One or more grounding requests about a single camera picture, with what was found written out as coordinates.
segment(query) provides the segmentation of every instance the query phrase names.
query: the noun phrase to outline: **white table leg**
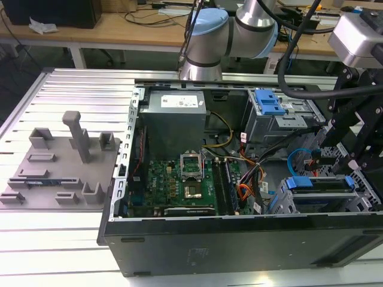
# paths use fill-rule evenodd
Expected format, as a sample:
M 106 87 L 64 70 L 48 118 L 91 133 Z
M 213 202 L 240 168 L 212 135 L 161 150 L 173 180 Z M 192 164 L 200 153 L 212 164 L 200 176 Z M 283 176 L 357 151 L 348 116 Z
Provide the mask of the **white table leg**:
M 120 63 L 125 64 L 126 63 L 126 57 L 125 57 L 125 50 L 120 50 Z
M 13 44 L 2 44 L 2 48 L 5 50 L 5 52 L 10 55 L 12 58 L 17 58 L 19 56 L 18 52 L 16 51 L 16 48 Z
M 86 62 L 81 48 L 70 47 L 69 49 L 71 51 L 74 66 L 76 67 L 76 69 L 86 69 Z
M 273 75 L 275 72 L 276 64 L 278 64 L 279 56 L 278 55 L 269 55 L 268 61 L 266 62 L 265 69 L 263 70 L 264 74 Z

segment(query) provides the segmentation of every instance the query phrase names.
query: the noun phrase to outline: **blue cable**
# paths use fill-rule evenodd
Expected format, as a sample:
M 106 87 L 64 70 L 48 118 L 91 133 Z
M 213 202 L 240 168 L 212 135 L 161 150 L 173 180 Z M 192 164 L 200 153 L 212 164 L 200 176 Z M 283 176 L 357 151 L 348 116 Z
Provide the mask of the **blue cable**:
M 299 151 L 305 151 L 305 152 L 308 152 L 311 154 L 311 150 L 310 149 L 307 149 L 307 148 L 297 148 L 295 151 L 293 151 L 288 157 L 287 157 L 287 167 L 288 167 L 288 170 L 290 171 L 290 173 L 293 175 L 293 176 L 298 176 L 297 173 L 294 171 L 293 169 L 293 164 L 292 164 L 292 160 L 293 160 L 293 155 L 295 155 L 297 152 Z

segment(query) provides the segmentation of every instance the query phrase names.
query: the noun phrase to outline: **white label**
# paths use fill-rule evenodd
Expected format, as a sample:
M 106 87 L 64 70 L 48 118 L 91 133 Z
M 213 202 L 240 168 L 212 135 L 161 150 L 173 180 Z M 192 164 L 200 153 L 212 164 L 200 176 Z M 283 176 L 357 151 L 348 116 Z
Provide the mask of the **white label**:
M 265 181 L 262 182 L 262 189 L 264 193 L 269 193 L 269 184 Z
M 198 108 L 197 96 L 164 94 L 161 108 Z
M 261 214 L 261 211 L 262 211 L 262 208 L 260 207 L 260 205 L 256 202 L 254 202 L 254 206 L 253 206 L 254 210 L 256 212 L 258 212 L 259 214 Z
M 42 185 L 41 181 L 26 181 L 25 183 L 26 184 L 38 184 L 38 185 Z
M 283 109 L 292 109 L 293 108 L 293 105 L 290 104 L 290 103 L 281 103 L 281 107 Z
M 246 137 L 247 137 L 246 133 L 241 133 L 241 142 L 246 143 Z

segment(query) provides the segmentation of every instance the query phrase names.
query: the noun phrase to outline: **wooden table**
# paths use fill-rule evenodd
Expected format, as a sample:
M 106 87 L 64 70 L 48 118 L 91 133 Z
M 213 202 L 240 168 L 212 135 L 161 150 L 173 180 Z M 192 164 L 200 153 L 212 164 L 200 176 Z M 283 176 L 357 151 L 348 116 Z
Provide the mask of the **wooden table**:
M 323 0 L 324 8 L 331 7 L 332 0 Z M 373 2 L 345 1 L 344 6 L 361 5 L 368 8 L 383 9 L 383 4 Z M 139 11 L 137 17 L 144 17 L 155 13 L 155 11 Z M 121 50 L 121 61 L 124 62 L 124 50 L 141 51 L 166 51 L 179 52 L 184 41 L 184 28 L 180 25 L 172 25 L 165 28 L 149 28 L 145 26 L 128 23 L 123 14 L 103 13 L 100 21 L 94 29 L 77 29 L 69 27 L 58 27 L 56 33 L 40 35 L 29 29 L 27 26 L 12 25 L 9 19 L 5 19 L 13 34 L 24 45 L 53 46 L 69 48 L 76 68 L 86 68 L 82 48 L 104 48 Z M 167 19 L 166 15 L 153 15 L 144 19 L 136 19 L 140 22 L 155 22 Z M 175 19 L 179 24 L 184 25 L 186 17 Z M 300 39 L 298 59 L 309 60 L 339 60 L 332 48 L 328 45 L 329 34 L 304 35 Z M 0 23 L 0 42 L 3 44 L 17 44 L 7 31 L 4 24 Z M 269 55 L 265 68 L 266 74 L 274 72 L 276 63 L 287 48 L 287 43 L 278 42 Z

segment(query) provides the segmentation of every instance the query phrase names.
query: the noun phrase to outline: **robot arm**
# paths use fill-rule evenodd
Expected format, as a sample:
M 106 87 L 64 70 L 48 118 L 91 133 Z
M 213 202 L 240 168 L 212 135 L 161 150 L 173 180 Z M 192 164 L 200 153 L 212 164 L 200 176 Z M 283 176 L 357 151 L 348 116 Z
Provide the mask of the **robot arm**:
M 273 9 L 275 2 L 267 0 L 265 5 Z M 180 78 L 220 81 L 223 56 L 266 57 L 277 36 L 277 23 L 257 0 L 246 0 L 235 17 L 217 8 L 203 9 L 197 16 Z

